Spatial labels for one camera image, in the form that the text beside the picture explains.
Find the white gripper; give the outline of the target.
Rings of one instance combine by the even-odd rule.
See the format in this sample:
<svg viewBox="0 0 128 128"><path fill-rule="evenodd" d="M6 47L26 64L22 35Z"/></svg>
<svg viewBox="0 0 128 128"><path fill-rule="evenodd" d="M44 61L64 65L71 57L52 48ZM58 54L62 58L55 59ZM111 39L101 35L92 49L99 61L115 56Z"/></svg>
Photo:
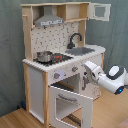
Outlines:
<svg viewBox="0 0 128 128"><path fill-rule="evenodd" d="M102 72L102 68L91 61L87 61L83 64L86 69L88 80L91 83L96 83L99 78L99 74Z"/></svg>

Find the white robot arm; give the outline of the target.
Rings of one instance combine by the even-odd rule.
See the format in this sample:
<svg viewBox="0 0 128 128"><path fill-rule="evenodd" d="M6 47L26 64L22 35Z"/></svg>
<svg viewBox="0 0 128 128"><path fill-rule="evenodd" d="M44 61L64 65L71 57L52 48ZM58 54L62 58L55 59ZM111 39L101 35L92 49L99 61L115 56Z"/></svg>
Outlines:
<svg viewBox="0 0 128 128"><path fill-rule="evenodd" d="M83 64L88 80L107 91L118 95L128 86L128 72L123 66L113 65L108 73L91 61Z"/></svg>

